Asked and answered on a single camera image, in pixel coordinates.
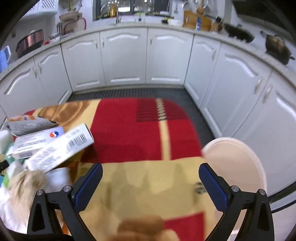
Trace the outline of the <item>white box with barcode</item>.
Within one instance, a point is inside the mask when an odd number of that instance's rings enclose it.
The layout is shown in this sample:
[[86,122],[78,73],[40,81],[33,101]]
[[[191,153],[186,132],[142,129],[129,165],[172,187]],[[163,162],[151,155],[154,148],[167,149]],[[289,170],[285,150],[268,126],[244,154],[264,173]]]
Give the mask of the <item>white box with barcode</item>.
[[92,133],[82,123],[46,144],[24,162],[30,171],[47,173],[94,143]]

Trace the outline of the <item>silver box red-blue logo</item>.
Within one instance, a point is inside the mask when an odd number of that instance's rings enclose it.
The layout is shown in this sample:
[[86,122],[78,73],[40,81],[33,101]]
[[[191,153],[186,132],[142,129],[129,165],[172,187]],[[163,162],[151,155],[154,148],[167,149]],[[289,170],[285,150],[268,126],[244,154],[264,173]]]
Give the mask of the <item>silver box red-blue logo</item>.
[[57,126],[17,137],[14,142],[12,156],[16,160],[29,158],[38,150],[42,149],[46,144],[52,142],[63,134],[64,128],[62,126]]

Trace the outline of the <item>white round trash bin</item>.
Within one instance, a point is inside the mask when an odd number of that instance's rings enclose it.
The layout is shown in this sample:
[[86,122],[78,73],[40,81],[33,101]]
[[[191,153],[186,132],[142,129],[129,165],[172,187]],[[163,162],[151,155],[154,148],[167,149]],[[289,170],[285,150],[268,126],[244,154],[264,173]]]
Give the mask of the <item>white round trash bin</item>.
[[[259,157],[244,142],[235,138],[216,138],[202,149],[202,154],[204,163],[208,163],[230,186],[236,185],[242,191],[253,193],[267,187]],[[245,210],[241,211],[233,232],[239,231],[245,213]]]

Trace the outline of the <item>white kitchen base cabinets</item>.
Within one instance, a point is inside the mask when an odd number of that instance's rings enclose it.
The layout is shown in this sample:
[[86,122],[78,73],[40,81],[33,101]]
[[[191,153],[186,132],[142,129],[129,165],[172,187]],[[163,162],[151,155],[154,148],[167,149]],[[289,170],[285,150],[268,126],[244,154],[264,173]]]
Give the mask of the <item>white kitchen base cabinets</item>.
[[71,34],[1,73],[7,117],[103,87],[182,86],[215,137],[260,158],[273,209],[295,204],[295,72],[250,44],[212,32],[119,24]]

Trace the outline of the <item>kitchen window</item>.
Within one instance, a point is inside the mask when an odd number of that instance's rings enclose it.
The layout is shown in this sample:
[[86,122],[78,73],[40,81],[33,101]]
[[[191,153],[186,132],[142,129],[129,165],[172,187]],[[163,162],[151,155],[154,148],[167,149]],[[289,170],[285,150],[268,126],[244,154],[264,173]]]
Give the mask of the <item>kitchen window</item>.
[[110,16],[110,7],[112,4],[118,7],[118,15],[141,14],[160,14],[162,11],[168,13],[171,1],[92,1],[94,10],[94,19],[99,20],[103,16]]

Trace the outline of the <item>crumpled beige paper ball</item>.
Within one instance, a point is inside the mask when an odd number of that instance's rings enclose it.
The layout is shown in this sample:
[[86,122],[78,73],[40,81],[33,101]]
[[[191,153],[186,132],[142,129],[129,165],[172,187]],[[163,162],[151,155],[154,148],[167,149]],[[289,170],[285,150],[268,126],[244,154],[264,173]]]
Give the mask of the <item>crumpled beige paper ball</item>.
[[8,186],[12,206],[30,209],[36,192],[45,188],[46,185],[46,177],[40,170],[25,170],[15,175]]

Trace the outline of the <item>printed foil snack bag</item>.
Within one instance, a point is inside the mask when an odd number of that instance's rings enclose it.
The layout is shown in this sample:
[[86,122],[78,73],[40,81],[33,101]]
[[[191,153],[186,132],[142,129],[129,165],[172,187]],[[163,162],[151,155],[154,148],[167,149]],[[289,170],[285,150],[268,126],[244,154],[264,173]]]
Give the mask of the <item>printed foil snack bag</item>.
[[20,137],[53,128],[57,125],[57,122],[44,117],[25,114],[9,118],[5,127],[13,136]]

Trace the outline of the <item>red yellow patterned blanket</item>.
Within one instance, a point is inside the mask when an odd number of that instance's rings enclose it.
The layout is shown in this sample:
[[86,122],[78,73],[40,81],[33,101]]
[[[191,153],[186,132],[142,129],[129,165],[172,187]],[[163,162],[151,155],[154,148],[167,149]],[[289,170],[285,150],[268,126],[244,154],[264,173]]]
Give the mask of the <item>red yellow patterned blanket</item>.
[[68,102],[31,111],[65,131],[84,123],[94,143],[65,163],[76,180],[93,163],[103,178],[81,217],[97,240],[121,221],[160,216],[164,240],[204,240],[216,224],[215,207],[198,176],[204,162],[185,111],[161,98]]

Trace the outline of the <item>blue electric kettle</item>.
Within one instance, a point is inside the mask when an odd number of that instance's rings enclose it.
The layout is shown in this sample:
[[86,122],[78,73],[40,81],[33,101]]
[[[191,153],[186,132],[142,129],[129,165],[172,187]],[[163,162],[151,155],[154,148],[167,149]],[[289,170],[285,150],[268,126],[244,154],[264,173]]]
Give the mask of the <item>blue electric kettle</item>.
[[2,73],[6,68],[8,68],[8,64],[11,58],[11,50],[9,46],[5,46],[0,51],[0,73]]

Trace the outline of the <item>dark lidded pot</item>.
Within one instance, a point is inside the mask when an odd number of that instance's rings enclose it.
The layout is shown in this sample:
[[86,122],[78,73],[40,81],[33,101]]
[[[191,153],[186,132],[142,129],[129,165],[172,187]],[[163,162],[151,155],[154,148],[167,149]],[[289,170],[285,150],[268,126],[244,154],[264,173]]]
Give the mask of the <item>dark lidded pot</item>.
[[283,65],[287,65],[290,60],[295,60],[282,37],[269,35],[264,31],[260,31],[260,35],[265,39],[267,54],[273,56]]

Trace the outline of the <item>copper coloured cooking pot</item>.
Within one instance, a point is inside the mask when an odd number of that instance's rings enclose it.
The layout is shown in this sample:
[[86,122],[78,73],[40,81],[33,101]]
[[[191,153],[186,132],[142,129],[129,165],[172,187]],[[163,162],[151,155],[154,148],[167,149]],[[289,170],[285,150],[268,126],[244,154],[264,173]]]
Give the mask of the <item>copper coloured cooking pot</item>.
[[16,53],[18,58],[22,58],[22,56],[36,50],[41,47],[44,42],[44,33],[43,29],[33,30],[26,35],[21,40],[18,41],[16,45]]

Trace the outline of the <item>black wok pan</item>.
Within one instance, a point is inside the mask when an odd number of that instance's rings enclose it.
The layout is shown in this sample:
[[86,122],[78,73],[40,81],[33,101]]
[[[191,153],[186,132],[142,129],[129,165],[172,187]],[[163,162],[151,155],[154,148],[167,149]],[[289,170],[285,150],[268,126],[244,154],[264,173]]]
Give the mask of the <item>black wok pan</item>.
[[243,29],[242,27],[236,27],[234,25],[224,23],[223,27],[228,33],[228,37],[236,38],[247,43],[251,43],[255,37],[248,30]]

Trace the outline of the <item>dish rack with boards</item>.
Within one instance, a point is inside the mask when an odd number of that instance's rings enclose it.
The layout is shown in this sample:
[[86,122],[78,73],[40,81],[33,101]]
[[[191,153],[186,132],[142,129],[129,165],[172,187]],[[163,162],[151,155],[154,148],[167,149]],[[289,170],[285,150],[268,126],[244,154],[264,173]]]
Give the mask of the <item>dish rack with boards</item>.
[[56,31],[60,36],[86,30],[87,22],[78,11],[69,11],[59,16]]

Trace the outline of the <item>wooden cutting board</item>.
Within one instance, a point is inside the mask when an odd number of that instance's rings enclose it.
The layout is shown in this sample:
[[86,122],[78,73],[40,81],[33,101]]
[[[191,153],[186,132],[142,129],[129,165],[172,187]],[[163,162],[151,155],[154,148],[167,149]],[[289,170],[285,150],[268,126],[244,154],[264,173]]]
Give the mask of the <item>wooden cutting board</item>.
[[184,11],[183,27],[196,31],[210,31],[212,21],[210,18],[193,13],[192,11]]

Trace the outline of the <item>chrome sink faucet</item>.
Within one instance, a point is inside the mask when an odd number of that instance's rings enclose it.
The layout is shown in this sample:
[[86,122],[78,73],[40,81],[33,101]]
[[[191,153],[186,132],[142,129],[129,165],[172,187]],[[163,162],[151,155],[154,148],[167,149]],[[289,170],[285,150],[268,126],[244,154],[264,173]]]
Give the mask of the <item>chrome sink faucet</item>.
[[117,4],[115,4],[115,3],[104,4],[100,9],[100,13],[102,13],[104,8],[109,9],[109,12],[107,13],[107,15],[109,17],[114,17],[114,16],[116,17],[116,20],[115,20],[116,25],[121,22],[121,18],[119,17],[119,10],[118,10],[118,5]]

